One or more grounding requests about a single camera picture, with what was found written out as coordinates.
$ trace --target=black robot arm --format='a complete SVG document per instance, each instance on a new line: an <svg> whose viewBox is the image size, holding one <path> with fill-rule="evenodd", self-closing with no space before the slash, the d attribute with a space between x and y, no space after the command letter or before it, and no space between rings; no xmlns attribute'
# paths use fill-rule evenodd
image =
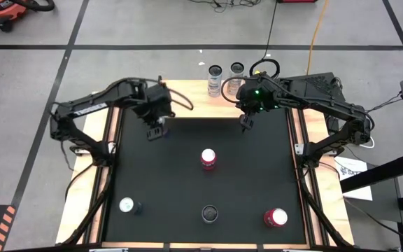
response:
<svg viewBox="0 0 403 252"><path fill-rule="evenodd" d="M50 117L50 136L58 141L71 141L79 148L91 153L94 165L111 165L111 158L106 143L96 141L80 131L73 119L85 116L107 107L132 109L150 130L147 138L154 140L163 135L160 118L174 117L171 110L170 89L158 79L158 84L148 87L149 80L144 78L123 78L110 84L104 91L86 97L55 103L58 105Z"/></svg>
<svg viewBox="0 0 403 252"><path fill-rule="evenodd" d="M361 106L336 101L304 80L274 80L266 73L245 79L236 94L235 102L236 107L245 113L240 117L244 129L250 130L253 126L252 115L280 107L314 109L346 121L336 134L318 143L295 146L302 167L317 167L323 154L341 152L346 144L364 144L370 140L374 121Z"/></svg>

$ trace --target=red soda can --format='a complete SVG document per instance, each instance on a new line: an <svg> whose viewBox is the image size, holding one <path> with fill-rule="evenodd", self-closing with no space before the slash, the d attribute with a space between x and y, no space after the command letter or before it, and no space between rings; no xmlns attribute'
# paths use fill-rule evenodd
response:
<svg viewBox="0 0 403 252"><path fill-rule="evenodd" d="M287 213L282 209L268 210L264 214L264 222L267 226L282 227L288 220Z"/></svg>
<svg viewBox="0 0 403 252"><path fill-rule="evenodd" d="M201 165L203 165L203 169L205 170L212 170L215 167L215 161L217 157L215 156L214 150L205 149L201 153Z"/></svg>

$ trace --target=gray concrete floor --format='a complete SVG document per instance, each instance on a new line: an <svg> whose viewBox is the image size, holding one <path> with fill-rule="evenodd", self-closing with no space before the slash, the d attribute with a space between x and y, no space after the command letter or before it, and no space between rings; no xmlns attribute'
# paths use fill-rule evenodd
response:
<svg viewBox="0 0 403 252"><path fill-rule="evenodd" d="M226 68L239 61L248 68L263 56L263 50L226 50L221 45L264 45L274 6L274 0L262 0L252 8L234 7L215 13L208 4L186 0L89 0L82 25L76 30L76 45L215 46L202 52L198 48L159 50L159 47L70 51L73 45L66 45L80 7L86 1L55 0L57 10L30 13L15 24L11 33L0 31L0 204L12 201L54 84L59 89L53 98L66 101L102 90L112 81L127 76L205 79L211 64ZM403 0L390 3L403 29ZM322 0L315 4L279 4L270 44L310 44L322 7ZM316 44L402 46L382 0L331 0ZM11 45L39 47L33 50ZM44 45L59 46L41 47ZM71 54L64 58L66 49ZM337 49L315 50L311 74L334 72L341 78L349 102L370 108L400 91L403 50ZM306 73L308 50L268 53L280 62L282 77ZM67 63L66 71L57 78L63 63ZM373 133L376 147L351 148L363 160L381 165L403 155L403 103L372 115L379 125ZM38 139L41 143L34 146L38 147L38 153L6 249L55 243L71 172L66 168L59 143L49 138L48 128L39 132ZM399 246L395 235L364 216L350 215L350 220L357 245L368 249Z"/></svg>

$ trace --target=orange and black striped tape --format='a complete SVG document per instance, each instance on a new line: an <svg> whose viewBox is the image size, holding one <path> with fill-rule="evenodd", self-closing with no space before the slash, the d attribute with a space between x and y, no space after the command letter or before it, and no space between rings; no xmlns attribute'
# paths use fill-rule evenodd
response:
<svg viewBox="0 0 403 252"><path fill-rule="evenodd" d="M8 206L0 223L0 251L3 251L4 245L6 244L8 232L12 226L14 217L15 208Z"/></svg>

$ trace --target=white can lid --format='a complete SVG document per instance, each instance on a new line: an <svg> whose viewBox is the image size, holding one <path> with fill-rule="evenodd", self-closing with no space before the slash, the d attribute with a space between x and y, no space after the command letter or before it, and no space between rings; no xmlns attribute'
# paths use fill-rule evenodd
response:
<svg viewBox="0 0 403 252"><path fill-rule="evenodd" d="M130 212L133 209L133 205L133 200L129 197L125 197L119 202L119 208L124 213Z"/></svg>
<svg viewBox="0 0 403 252"><path fill-rule="evenodd" d="M203 150L203 152L201 153L201 158L207 162L214 160L214 158L215 158L214 150L211 150L211 149Z"/></svg>
<svg viewBox="0 0 403 252"><path fill-rule="evenodd" d="M273 221L279 225L284 225L287 222L287 213L282 209L276 209L273 211Z"/></svg>

